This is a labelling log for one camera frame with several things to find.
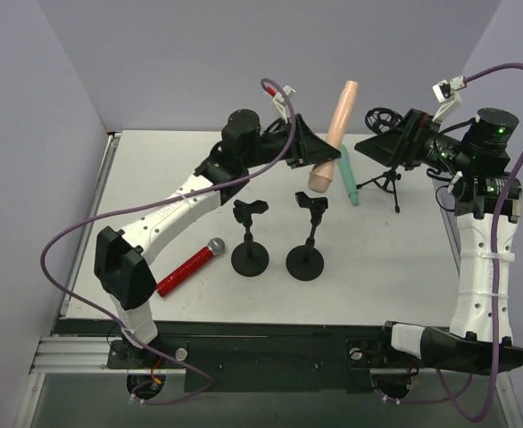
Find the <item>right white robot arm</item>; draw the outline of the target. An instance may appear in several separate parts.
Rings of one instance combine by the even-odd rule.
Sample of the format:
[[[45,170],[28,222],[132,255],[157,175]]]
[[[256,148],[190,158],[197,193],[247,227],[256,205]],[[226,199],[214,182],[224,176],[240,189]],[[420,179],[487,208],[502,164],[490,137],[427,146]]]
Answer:
[[[396,170],[427,166],[432,175],[446,173],[460,232],[460,284],[449,328],[386,323],[387,347],[406,353],[424,366],[489,375],[523,366],[523,349],[513,345],[508,313],[511,250],[521,215],[522,189],[510,182],[506,147],[519,124],[510,112],[482,108],[463,122],[460,140],[448,135],[433,117],[411,109],[405,116],[385,108],[366,115],[373,137],[354,146]]]

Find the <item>pink microphone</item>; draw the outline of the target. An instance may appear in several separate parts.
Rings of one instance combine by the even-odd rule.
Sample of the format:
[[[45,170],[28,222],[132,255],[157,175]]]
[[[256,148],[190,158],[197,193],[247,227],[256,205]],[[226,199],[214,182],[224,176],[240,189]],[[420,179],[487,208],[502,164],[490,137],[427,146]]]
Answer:
[[[339,96],[336,110],[329,125],[326,142],[334,149],[339,149],[345,131],[353,112],[353,106],[358,94],[359,83],[347,80]],[[308,187],[316,193],[325,193],[333,181],[335,160],[328,160],[317,164],[310,173]]]

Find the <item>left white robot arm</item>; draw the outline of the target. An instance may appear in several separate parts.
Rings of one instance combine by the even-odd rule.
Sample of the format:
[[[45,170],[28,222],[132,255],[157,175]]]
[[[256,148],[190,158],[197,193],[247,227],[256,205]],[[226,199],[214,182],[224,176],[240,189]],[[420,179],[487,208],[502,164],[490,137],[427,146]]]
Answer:
[[[143,349],[158,336],[149,302],[156,287],[150,266],[171,241],[240,192],[250,180],[251,168],[280,160],[292,169],[311,165],[309,187],[325,192],[344,133],[338,119],[321,139],[299,114],[262,129],[256,112],[235,111],[221,130],[221,140],[171,196],[172,204],[119,230],[102,229],[96,237],[94,273],[117,309],[127,342]]]

